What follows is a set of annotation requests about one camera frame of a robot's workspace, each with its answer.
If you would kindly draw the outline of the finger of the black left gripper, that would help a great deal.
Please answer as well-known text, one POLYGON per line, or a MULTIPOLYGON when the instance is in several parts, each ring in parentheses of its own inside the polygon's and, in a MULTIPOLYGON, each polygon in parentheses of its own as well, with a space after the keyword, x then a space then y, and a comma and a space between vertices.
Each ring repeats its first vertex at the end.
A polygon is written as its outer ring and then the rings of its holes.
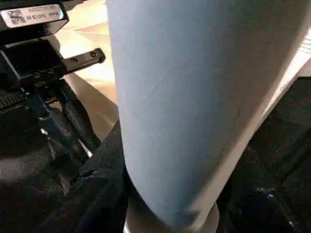
POLYGON ((39 95, 0 109, 0 230, 32 233, 59 207, 88 160, 87 148, 60 107, 39 95))
POLYGON ((78 99, 68 99, 62 102, 62 110, 71 123, 78 137, 90 152, 94 152, 101 144, 95 134, 88 113, 78 99))

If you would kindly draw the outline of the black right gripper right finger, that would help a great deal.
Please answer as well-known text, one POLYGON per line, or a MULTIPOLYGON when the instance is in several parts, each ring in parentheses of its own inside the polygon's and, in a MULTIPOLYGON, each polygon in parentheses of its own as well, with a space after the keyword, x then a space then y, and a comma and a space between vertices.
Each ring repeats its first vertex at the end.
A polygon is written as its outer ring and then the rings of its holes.
POLYGON ((311 143, 298 142, 270 167, 250 143, 217 200, 222 233, 311 231, 311 143))

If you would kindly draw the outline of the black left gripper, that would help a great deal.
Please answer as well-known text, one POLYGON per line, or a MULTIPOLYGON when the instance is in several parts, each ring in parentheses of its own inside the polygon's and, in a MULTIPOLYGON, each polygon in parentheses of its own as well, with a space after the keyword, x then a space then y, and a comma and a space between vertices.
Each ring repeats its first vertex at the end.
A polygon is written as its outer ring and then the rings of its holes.
POLYGON ((47 40, 68 22, 68 9, 81 0, 2 0, 0 2, 0 108, 24 101, 36 87, 46 99, 49 85, 64 75, 100 64, 100 48, 63 58, 47 40))

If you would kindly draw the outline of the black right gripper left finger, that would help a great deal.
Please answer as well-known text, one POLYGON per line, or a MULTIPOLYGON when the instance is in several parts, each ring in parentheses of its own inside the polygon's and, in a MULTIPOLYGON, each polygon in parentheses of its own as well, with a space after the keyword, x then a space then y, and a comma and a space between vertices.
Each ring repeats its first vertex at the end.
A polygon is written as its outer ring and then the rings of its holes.
POLYGON ((129 180, 125 168, 121 125, 108 136, 85 163, 74 195, 78 217, 73 233, 122 233, 128 208, 129 180))

